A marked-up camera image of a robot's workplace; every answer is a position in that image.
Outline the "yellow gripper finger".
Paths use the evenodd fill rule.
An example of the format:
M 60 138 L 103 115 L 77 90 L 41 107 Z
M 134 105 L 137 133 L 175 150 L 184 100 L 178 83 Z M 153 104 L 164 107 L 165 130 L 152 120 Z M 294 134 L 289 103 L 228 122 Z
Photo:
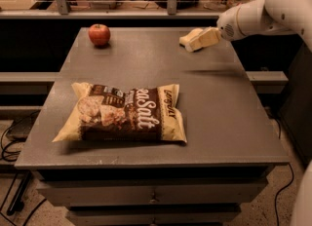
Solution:
M 220 38 L 220 32 L 216 27 L 207 27 L 198 35 L 198 40 L 202 45 L 201 49 L 217 44 Z

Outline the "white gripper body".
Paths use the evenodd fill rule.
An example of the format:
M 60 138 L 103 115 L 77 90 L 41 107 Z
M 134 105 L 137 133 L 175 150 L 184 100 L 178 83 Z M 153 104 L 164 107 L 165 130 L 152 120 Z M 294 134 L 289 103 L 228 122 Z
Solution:
M 216 26 L 223 39 L 237 41 L 247 37 L 239 24 L 239 14 L 243 5 L 232 7 L 219 15 Z

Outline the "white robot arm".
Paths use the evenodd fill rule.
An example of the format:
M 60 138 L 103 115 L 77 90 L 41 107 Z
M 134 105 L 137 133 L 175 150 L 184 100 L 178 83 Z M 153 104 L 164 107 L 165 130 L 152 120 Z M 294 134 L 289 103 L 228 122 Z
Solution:
M 284 70 L 279 113 L 306 166 L 291 226 L 311 226 L 312 0 L 254 0 L 221 13 L 216 35 L 230 41 L 249 70 Z

